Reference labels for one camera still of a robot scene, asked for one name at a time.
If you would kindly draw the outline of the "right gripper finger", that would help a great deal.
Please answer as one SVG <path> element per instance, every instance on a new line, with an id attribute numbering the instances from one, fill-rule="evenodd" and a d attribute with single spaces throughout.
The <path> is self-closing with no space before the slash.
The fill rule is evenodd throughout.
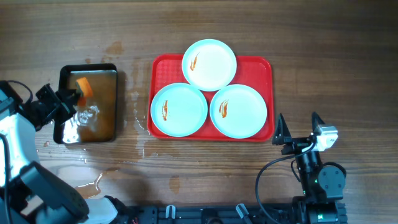
<path id="1" fill-rule="evenodd" d="M 284 145 L 284 144 L 291 144 L 292 143 L 292 136 L 290 131 L 287 127 L 285 119 L 280 113 L 277 119 L 277 125 L 275 128 L 274 137 L 272 138 L 273 145 Z"/>
<path id="2" fill-rule="evenodd" d="M 319 114 L 314 111 L 312 113 L 312 133 L 321 134 L 323 125 L 325 125 L 325 122 L 321 119 Z"/>

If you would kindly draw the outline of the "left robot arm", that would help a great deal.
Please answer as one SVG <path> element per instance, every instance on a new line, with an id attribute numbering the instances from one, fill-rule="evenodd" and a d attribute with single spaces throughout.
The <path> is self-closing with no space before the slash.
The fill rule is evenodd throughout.
<path id="1" fill-rule="evenodd" d="M 59 91 L 46 84 L 27 101 L 11 83 L 1 81 L 1 223 L 126 223 L 118 200 L 84 199 L 40 164 L 34 146 L 37 131 L 51 121 L 63 124 L 93 96 L 87 79 Z"/>

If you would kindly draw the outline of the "orange green sponge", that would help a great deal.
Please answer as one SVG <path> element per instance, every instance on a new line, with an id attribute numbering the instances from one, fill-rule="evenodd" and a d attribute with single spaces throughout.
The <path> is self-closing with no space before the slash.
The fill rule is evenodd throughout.
<path id="1" fill-rule="evenodd" d="M 80 95 L 77 105 L 85 106 L 88 98 L 93 97 L 93 90 L 86 77 L 79 78 L 76 80 L 76 92 Z"/>

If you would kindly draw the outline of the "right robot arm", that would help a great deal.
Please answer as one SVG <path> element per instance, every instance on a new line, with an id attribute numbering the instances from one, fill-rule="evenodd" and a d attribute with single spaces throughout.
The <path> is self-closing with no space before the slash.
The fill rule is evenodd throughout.
<path id="1" fill-rule="evenodd" d="M 331 148 L 338 130 L 312 113 L 312 133 L 293 138 L 282 114 L 278 115 L 272 143 L 283 145 L 281 154 L 295 156 L 303 196 L 292 199 L 291 223 L 347 223 L 343 198 L 346 170 L 335 162 L 322 162 L 320 153 Z"/>

